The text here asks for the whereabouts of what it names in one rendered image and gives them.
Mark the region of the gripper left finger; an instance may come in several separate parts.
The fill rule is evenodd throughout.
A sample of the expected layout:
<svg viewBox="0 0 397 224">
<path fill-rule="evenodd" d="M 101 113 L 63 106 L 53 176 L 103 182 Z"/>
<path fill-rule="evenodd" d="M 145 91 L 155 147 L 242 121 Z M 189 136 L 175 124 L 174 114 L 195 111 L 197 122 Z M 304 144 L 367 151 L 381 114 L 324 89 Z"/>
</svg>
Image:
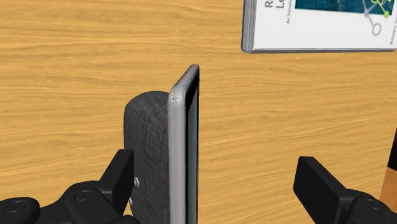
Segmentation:
<svg viewBox="0 0 397 224">
<path fill-rule="evenodd" d="M 134 187 L 134 152 L 118 150 L 98 181 L 71 185 L 52 204 L 31 197 L 0 200 L 0 224 L 140 224 L 124 215 Z"/>
</svg>

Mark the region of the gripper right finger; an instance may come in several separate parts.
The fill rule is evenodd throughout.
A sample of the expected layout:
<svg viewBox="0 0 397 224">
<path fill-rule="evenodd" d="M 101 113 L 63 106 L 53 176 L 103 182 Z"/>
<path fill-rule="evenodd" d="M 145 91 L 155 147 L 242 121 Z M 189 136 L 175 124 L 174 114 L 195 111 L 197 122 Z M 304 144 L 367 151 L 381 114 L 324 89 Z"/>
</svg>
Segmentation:
<svg viewBox="0 0 397 224">
<path fill-rule="evenodd" d="M 346 188 L 314 157 L 299 157 L 293 191 L 315 224 L 397 224 L 385 203 Z"/>
</svg>

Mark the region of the grey smart display with speaker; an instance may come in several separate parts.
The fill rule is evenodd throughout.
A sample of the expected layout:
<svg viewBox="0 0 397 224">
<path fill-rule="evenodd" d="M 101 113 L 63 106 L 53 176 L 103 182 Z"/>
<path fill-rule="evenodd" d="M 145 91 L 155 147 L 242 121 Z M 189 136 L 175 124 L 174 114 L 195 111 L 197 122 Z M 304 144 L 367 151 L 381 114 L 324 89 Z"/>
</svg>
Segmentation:
<svg viewBox="0 0 397 224">
<path fill-rule="evenodd" d="M 149 91 L 124 111 L 124 147 L 134 151 L 129 199 L 141 224 L 198 224 L 200 67 L 169 92 Z"/>
</svg>

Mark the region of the white book with teal cover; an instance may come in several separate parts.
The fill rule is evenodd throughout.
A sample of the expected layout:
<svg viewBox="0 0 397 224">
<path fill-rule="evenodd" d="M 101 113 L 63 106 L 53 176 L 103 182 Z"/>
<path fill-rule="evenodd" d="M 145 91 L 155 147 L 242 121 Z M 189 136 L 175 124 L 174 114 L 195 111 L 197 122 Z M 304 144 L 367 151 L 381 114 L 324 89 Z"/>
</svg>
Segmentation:
<svg viewBox="0 0 397 224">
<path fill-rule="evenodd" d="M 244 0 L 245 53 L 392 52 L 397 0 Z"/>
</svg>

